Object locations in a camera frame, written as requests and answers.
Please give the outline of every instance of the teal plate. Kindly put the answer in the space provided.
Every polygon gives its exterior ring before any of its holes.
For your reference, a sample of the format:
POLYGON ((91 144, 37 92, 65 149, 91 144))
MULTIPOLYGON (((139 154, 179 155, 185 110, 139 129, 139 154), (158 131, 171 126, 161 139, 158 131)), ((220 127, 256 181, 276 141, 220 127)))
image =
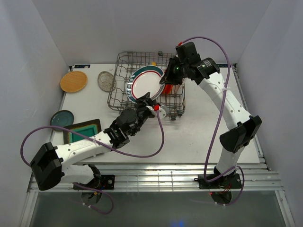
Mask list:
MULTIPOLYGON (((75 131, 77 133, 80 133, 84 136, 88 136, 88 137, 92 137, 94 135, 97 135, 99 132, 102 131, 99 119, 69 125, 69 126, 66 126, 65 128, 70 129, 72 131, 75 131)), ((67 131, 63 132, 64 144, 77 142, 77 141, 83 140, 83 139, 84 138, 82 138, 81 136, 72 134, 71 132, 67 132, 67 131)))
POLYGON ((74 123, 74 115, 71 111, 61 110, 55 113, 51 120, 50 125, 65 127, 74 123))

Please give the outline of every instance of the plate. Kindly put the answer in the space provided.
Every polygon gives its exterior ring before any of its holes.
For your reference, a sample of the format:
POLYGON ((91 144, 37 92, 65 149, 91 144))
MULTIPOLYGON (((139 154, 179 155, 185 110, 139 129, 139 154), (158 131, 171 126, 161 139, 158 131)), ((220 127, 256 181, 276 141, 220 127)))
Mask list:
MULTIPOLYGON (((103 71, 100 72, 100 74, 98 75, 98 85, 101 88, 101 90, 106 92, 110 92, 114 80, 115 80, 114 75, 111 74, 110 72, 103 71)), ((117 82, 115 80, 113 89, 115 89, 116 87, 117 87, 117 82)))
POLYGON ((164 89, 160 79, 164 75, 162 69, 149 65, 137 70, 128 80, 126 93, 129 100, 136 102, 136 99, 150 92, 151 99, 156 99, 164 89))
POLYGON ((81 71, 72 71, 61 79, 60 87, 65 92, 77 92, 87 85, 87 75, 81 71))
POLYGON ((72 114, 72 112, 68 110, 61 110, 52 116, 50 120, 50 125, 65 127, 73 124, 73 122, 74 122, 74 115, 72 114))

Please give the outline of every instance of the glass panel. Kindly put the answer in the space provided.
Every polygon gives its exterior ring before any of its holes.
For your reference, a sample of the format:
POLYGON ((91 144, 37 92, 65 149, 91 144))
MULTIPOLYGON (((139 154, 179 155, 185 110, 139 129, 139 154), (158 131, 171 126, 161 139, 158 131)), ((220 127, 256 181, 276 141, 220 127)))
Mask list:
MULTIPOLYGON (((243 192, 229 207, 192 202, 212 201, 208 192, 132 192, 111 193, 115 208, 109 215, 73 201, 81 202, 79 192, 41 192, 31 227, 284 227, 275 192, 243 192)), ((110 201, 102 196, 96 205, 106 210, 110 201)))

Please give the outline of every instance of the wire dish rack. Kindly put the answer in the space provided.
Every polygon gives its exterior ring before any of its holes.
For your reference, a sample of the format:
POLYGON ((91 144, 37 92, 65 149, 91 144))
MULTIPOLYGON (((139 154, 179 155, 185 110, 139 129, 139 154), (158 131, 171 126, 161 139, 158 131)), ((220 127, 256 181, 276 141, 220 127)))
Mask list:
MULTIPOLYGON (((107 99, 109 108, 118 110, 120 113, 126 108, 134 108, 134 103, 128 99, 126 94, 129 78, 138 69, 152 64, 165 71, 169 59, 174 56, 175 54, 162 52, 122 52, 118 54, 114 80, 107 99)), ((169 109, 167 116, 173 121, 176 120, 185 111, 185 85, 173 86, 169 94, 160 95, 156 101, 166 105, 169 109)))

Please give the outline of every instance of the white table surface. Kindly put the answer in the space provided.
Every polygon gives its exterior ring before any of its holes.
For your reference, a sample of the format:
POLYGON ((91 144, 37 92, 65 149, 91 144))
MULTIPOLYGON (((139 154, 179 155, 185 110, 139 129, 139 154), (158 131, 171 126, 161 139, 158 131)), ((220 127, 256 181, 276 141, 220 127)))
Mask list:
MULTIPOLYGON (((62 109, 69 110, 74 114, 74 123, 99 118, 102 130, 108 128, 119 115, 119 112, 108 107, 108 93, 99 88, 97 78, 102 71, 109 71, 113 74, 115 65, 94 64, 90 65, 89 69, 74 70, 85 72, 88 76, 88 83, 83 90, 77 93, 67 93, 62 109)), ((227 68, 221 68, 221 73, 226 78, 227 68)), ((228 86, 239 102, 242 103, 232 70, 228 86)), ((208 95, 189 79, 185 83, 185 93, 186 109, 184 115, 177 118, 176 121, 171 121, 169 118, 162 120, 165 143, 158 155, 150 158, 135 158, 108 152, 85 159, 83 163, 204 163, 219 111, 208 95)), ((222 150, 219 136, 226 131, 227 127, 222 119, 210 156, 210 163, 219 161, 222 150)), ((135 137, 130 137, 130 141, 120 150, 138 155, 149 155, 157 151, 161 143, 161 133, 157 119, 148 119, 142 126, 141 131, 135 137)), ((62 132, 54 134, 53 145, 59 144, 63 144, 62 132)), ((257 149, 253 141, 241 154, 239 163, 259 163, 257 149)))

